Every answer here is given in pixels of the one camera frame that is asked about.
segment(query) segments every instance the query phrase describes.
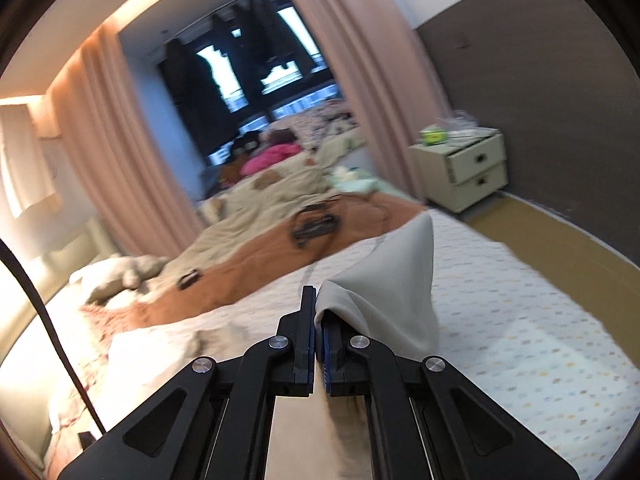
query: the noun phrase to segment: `pink cloth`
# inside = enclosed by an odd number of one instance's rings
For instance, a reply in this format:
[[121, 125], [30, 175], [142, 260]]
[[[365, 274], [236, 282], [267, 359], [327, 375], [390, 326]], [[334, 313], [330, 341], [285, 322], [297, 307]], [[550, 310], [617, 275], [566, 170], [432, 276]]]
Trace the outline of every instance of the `pink cloth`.
[[259, 171], [266, 170], [274, 164], [286, 160], [290, 156], [297, 155], [302, 148], [296, 142], [289, 144], [278, 144], [264, 150], [260, 155], [251, 158], [240, 170], [242, 176], [256, 174]]

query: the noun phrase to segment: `floor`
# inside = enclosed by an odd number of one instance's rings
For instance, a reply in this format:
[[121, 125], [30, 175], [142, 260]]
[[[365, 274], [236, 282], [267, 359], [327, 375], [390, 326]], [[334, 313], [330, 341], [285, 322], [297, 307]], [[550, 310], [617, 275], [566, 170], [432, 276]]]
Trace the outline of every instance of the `floor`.
[[508, 196], [462, 217], [597, 317], [640, 367], [640, 270], [570, 225]]

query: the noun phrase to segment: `brown blanket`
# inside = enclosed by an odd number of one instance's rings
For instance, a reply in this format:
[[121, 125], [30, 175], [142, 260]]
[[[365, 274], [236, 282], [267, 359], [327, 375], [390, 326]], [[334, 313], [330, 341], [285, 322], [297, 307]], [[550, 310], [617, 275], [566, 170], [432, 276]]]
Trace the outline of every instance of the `brown blanket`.
[[[204, 269], [203, 276], [186, 290], [173, 287], [152, 303], [135, 301], [119, 310], [97, 305], [82, 310], [98, 338], [108, 345], [119, 332], [173, 323], [233, 304], [314, 261], [398, 229], [422, 210], [417, 203], [382, 193], [369, 197], [339, 195], [328, 205], [328, 212], [340, 217], [338, 230], [310, 240], [304, 248], [294, 245], [290, 236], [292, 219], [286, 219], [245, 243], [229, 260]], [[300, 217], [296, 224], [304, 221]]]

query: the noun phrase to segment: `brown wall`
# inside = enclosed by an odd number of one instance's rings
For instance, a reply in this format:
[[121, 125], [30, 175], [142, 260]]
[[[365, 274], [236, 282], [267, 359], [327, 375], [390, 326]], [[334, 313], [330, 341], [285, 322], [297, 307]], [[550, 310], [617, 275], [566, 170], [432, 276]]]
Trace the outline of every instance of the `brown wall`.
[[640, 81], [583, 0], [463, 0], [418, 29], [454, 108], [506, 139], [509, 191], [640, 263]]

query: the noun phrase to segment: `drawer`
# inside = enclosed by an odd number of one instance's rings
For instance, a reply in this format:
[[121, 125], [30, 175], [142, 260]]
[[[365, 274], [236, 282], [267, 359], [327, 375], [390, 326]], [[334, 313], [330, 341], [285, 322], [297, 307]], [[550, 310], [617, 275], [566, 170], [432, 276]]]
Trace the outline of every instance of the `drawer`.
[[451, 181], [454, 184], [466, 182], [506, 158], [502, 135], [489, 137], [447, 157]]
[[500, 163], [472, 179], [454, 186], [454, 195], [456, 197], [454, 212], [459, 213], [465, 210], [506, 185], [507, 168], [504, 163]]

